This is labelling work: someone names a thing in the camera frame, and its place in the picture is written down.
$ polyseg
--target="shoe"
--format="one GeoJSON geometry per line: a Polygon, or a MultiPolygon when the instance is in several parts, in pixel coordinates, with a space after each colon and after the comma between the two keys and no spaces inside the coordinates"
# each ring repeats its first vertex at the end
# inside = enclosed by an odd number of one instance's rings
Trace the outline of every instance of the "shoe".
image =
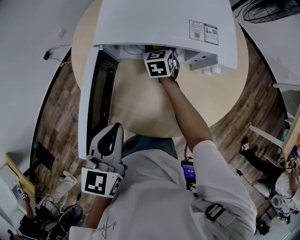
{"type": "Polygon", "coordinates": [[[74,185],[78,182],[77,178],[70,174],[68,171],[64,170],[62,173],[65,177],[70,177],[73,180],[74,185]]]}
{"type": "Polygon", "coordinates": [[[240,145],[240,154],[243,154],[243,152],[247,151],[248,149],[249,149],[248,138],[244,136],[240,145]]]}
{"type": "Polygon", "coordinates": [[[252,152],[255,156],[257,156],[257,153],[258,153],[258,146],[255,145],[255,146],[253,147],[253,149],[251,150],[251,152],[252,152]]]}

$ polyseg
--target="person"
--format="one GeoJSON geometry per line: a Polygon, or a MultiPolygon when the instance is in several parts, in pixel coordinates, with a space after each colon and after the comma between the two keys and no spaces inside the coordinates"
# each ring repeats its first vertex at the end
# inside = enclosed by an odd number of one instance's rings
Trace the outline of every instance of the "person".
{"type": "Polygon", "coordinates": [[[30,198],[25,198],[26,215],[21,220],[21,225],[19,227],[21,235],[15,234],[14,240],[47,238],[48,233],[57,224],[57,219],[60,216],[62,207],[67,201],[69,191],[78,182],[77,178],[68,171],[63,171],[63,174],[65,178],[43,201],[43,203],[45,203],[45,208],[37,208],[38,212],[36,213],[38,213],[38,216],[34,217],[32,207],[30,205],[30,198]]]}
{"type": "Polygon", "coordinates": [[[297,185],[295,161],[290,161],[291,173],[274,164],[263,161],[255,155],[255,150],[250,151],[248,138],[242,139],[240,153],[247,161],[261,171],[267,181],[275,188],[276,192],[284,197],[284,202],[290,209],[300,210],[300,190],[297,185]]]}
{"type": "Polygon", "coordinates": [[[200,199],[186,190],[172,139],[136,135],[124,143],[122,161],[128,169],[114,199],[97,196],[85,228],[71,227],[70,240],[252,238],[257,211],[245,187],[177,84],[170,78],[161,78],[160,82],[193,152],[200,199]],[[224,218],[226,224],[210,220],[202,200],[209,206],[220,204],[230,216],[224,218]]]}

